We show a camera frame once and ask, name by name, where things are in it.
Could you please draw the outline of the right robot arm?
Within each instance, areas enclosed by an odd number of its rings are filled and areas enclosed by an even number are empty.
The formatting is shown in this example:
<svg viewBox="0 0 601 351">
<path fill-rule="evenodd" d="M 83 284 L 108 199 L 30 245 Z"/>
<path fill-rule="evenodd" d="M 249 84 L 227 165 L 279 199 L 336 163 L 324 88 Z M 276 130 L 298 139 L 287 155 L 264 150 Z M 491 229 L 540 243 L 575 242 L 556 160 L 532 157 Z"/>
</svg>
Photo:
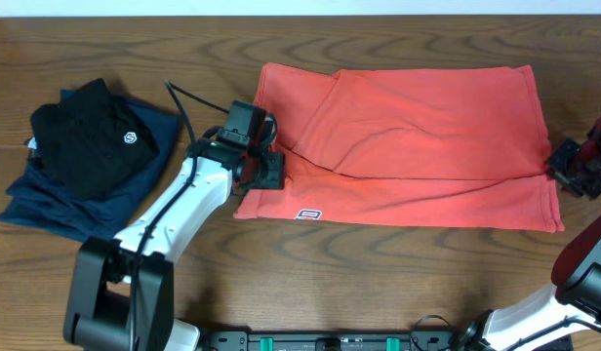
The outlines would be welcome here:
<svg viewBox="0 0 601 351">
<path fill-rule="evenodd" d="M 601 195 L 601 116 L 578 144 L 566 139 L 547 160 L 561 188 L 591 200 Z M 601 215 L 559 254 L 551 282 L 522 301 L 490 310 L 454 350 L 570 350 L 569 335 L 601 333 Z"/>
</svg>

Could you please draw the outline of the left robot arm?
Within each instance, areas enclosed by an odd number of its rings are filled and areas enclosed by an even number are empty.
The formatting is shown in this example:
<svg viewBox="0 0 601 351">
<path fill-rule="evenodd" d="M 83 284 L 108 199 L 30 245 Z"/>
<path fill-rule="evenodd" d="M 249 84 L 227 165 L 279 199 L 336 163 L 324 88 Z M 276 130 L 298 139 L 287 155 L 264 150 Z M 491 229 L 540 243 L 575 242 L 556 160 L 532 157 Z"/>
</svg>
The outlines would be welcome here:
<svg viewBox="0 0 601 351">
<path fill-rule="evenodd" d="M 62 335 L 85 350 L 195 350 L 200 331 L 175 316 L 175 266 L 233 189 L 284 186 L 275 116 L 235 101 L 223 126 L 194 138 L 180 172 L 131 225 L 91 237 L 76 256 Z"/>
</svg>

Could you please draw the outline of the red t-shirt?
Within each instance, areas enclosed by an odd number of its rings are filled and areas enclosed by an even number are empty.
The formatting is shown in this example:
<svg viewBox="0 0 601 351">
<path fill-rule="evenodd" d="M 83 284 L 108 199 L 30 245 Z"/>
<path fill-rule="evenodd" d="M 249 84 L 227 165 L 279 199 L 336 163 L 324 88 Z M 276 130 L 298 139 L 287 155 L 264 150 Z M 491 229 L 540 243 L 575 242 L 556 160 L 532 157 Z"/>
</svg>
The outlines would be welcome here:
<svg viewBox="0 0 601 351">
<path fill-rule="evenodd" d="M 256 104 L 279 125 L 280 190 L 239 219 L 535 230 L 564 227 L 533 69 L 350 70 L 268 63 Z"/>
</svg>

